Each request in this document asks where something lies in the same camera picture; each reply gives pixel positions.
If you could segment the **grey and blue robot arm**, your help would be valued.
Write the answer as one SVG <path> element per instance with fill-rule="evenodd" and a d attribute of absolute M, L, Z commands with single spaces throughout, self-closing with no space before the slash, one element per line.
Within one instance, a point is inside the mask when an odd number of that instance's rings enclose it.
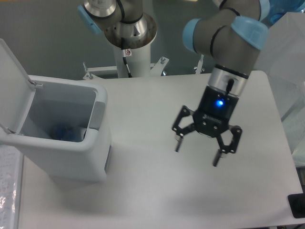
<path fill-rule="evenodd" d="M 268 35 L 262 20 L 268 15 L 267 0 L 224 0 L 210 19 L 190 20 L 183 29 L 184 46 L 215 60 L 208 85 L 195 111 L 183 106 L 172 130 L 182 143 L 191 132 L 216 138 L 219 149 L 213 165 L 228 153 L 235 153 L 241 127 L 229 120 L 237 105 Z M 86 0 L 78 7 L 80 18 L 92 33 L 104 33 L 119 49 L 118 76 L 134 78 L 141 64 L 131 57 L 156 36 L 153 23 L 143 12 L 140 0 Z"/>

